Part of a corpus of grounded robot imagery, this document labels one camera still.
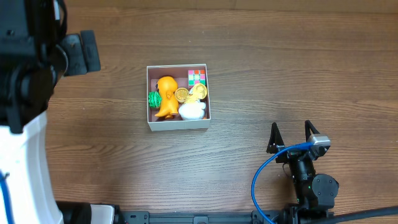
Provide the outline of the orange dinosaur figure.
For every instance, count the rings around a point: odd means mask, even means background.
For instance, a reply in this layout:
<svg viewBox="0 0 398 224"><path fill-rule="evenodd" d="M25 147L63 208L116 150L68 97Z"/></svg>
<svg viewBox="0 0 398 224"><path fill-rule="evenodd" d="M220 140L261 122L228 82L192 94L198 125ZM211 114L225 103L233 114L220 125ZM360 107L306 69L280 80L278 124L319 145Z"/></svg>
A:
<svg viewBox="0 0 398 224"><path fill-rule="evenodd" d="M160 102L159 112L155 116L172 119L178 115L179 102L174 95L178 89L178 83L173 77L165 76L158 80L157 85L162 101Z"/></svg>

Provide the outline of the multicolour puzzle cube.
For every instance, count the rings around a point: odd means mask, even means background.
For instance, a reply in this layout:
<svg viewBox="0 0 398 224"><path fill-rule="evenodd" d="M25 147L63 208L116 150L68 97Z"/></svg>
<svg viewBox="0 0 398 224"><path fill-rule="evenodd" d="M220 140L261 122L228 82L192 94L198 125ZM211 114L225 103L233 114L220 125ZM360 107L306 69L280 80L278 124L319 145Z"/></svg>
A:
<svg viewBox="0 0 398 224"><path fill-rule="evenodd" d="M206 85L206 70L189 70L188 71L188 87L201 83Z"/></svg>

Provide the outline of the white plush duck toy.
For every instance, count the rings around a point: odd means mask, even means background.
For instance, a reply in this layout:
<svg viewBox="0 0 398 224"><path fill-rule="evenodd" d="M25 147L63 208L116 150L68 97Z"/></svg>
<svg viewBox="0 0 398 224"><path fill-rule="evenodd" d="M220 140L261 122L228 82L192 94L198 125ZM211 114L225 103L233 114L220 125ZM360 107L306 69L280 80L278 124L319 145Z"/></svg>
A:
<svg viewBox="0 0 398 224"><path fill-rule="evenodd" d="M202 83L195 84L178 109L179 115L185 121L200 120L205 117L206 103L202 102L208 95L207 87Z"/></svg>

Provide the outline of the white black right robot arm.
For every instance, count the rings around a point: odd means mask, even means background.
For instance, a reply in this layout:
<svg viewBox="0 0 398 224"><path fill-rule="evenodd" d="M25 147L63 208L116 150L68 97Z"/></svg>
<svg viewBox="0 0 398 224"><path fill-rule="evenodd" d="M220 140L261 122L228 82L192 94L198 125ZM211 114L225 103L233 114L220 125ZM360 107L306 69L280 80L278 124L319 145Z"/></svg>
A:
<svg viewBox="0 0 398 224"><path fill-rule="evenodd" d="M279 153L275 161L289 166L298 200L294 212L325 212L335 205L339 183L330 175L317 174L313 161L327 153L331 140L306 120L305 142L309 143L309 147L299 149L296 146L283 152L287 147L277 124L272 123L267 152Z"/></svg>

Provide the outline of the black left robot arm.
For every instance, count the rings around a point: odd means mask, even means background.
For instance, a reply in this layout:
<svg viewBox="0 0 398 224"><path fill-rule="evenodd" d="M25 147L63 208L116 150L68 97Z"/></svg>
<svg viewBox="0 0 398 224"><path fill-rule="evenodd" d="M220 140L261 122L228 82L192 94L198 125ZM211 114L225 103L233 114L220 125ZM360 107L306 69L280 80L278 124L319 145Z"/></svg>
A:
<svg viewBox="0 0 398 224"><path fill-rule="evenodd" d="M114 205L56 201L47 109L62 77L101 68L94 32L67 32L63 0L1 0L1 222L119 223Z"/></svg>

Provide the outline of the yellow round disc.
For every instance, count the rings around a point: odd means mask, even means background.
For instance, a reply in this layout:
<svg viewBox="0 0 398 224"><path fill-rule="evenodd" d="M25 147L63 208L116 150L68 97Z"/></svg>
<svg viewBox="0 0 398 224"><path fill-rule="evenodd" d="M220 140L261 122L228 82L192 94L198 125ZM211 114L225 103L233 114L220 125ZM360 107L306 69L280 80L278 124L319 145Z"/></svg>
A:
<svg viewBox="0 0 398 224"><path fill-rule="evenodd" d="M189 90L186 88L178 88L175 92L174 92L175 98L176 100L181 103L184 104L185 100L187 99L188 95L189 95Z"/></svg>

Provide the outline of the green round disc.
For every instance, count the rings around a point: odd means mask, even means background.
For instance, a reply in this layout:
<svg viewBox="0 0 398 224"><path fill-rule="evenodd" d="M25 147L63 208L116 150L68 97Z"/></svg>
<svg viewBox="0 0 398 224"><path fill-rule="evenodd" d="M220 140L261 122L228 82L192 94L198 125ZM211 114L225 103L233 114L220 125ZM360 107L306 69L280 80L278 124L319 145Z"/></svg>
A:
<svg viewBox="0 0 398 224"><path fill-rule="evenodd" d="M160 108L162 97L158 91L149 92L147 99L150 108Z"/></svg>

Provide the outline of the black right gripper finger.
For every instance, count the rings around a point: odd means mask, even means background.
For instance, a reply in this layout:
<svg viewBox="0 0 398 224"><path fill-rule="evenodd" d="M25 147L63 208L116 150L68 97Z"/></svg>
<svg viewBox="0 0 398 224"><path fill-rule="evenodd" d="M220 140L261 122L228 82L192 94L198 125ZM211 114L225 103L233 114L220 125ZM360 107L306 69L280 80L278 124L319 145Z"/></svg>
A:
<svg viewBox="0 0 398 224"><path fill-rule="evenodd" d="M283 150L284 148L285 144L282 139L279 128L277 126L277 123L273 122L271 126L271 135L269 138L269 143L267 145L266 152L269 154L276 154L279 151Z"/></svg>
<svg viewBox="0 0 398 224"><path fill-rule="evenodd" d="M320 132L314 127L310 120L305 121L305 139L306 142L314 142L316 137L320 136Z"/></svg>

